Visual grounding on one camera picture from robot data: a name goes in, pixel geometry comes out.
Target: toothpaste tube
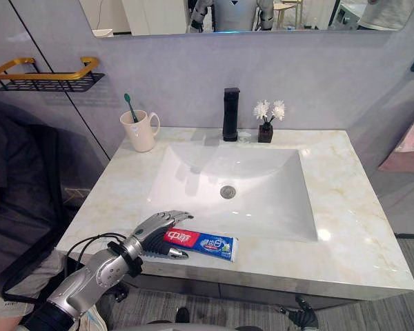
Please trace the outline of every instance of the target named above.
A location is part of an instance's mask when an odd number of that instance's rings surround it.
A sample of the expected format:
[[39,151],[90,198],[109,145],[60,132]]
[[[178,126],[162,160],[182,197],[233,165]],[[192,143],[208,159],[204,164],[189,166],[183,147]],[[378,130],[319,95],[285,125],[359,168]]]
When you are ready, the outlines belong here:
[[188,248],[196,252],[213,255],[228,261],[234,261],[237,251],[237,238],[216,236],[213,234],[192,232],[171,228],[164,235],[164,241]]

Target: white mug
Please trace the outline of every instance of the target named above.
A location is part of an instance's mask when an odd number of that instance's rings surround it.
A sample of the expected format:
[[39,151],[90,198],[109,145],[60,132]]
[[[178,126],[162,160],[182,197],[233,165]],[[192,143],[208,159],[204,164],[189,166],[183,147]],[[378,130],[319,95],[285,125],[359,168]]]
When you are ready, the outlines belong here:
[[[137,152],[147,152],[155,146],[155,136],[158,134],[161,126],[159,117],[154,112],[151,112],[148,117],[147,113],[143,110],[135,110],[135,115],[138,118],[138,122],[136,123],[133,123],[131,112],[125,112],[119,120],[123,124],[124,130],[132,142],[133,148]],[[158,126],[155,131],[153,131],[150,126],[153,117],[156,117],[158,120]]]

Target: sink drain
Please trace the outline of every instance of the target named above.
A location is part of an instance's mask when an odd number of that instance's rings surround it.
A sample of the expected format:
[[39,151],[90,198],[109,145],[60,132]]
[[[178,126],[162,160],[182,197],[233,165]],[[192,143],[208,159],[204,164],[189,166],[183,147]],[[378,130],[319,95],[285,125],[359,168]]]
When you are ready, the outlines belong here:
[[236,189],[232,186],[223,186],[219,191],[221,197],[224,199],[232,199],[236,195]]

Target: sneaker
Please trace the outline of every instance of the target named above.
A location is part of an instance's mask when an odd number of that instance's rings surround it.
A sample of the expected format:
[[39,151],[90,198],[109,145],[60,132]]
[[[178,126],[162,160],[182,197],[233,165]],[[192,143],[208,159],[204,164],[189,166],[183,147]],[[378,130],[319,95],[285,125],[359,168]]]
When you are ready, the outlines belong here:
[[93,305],[80,318],[79,331],[108,331],[106,322],[98,313],[97,307],[95,307],[95,305]]
[[190,313],[186,307],[178,309],[175,323],[190,323]]

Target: mirror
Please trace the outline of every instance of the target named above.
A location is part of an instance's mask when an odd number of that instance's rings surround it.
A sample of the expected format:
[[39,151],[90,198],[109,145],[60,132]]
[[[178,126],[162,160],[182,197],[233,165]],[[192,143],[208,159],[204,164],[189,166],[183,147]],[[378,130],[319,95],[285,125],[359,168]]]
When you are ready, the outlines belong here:
[[96,37],[401,30],[414,0],[79,0]]

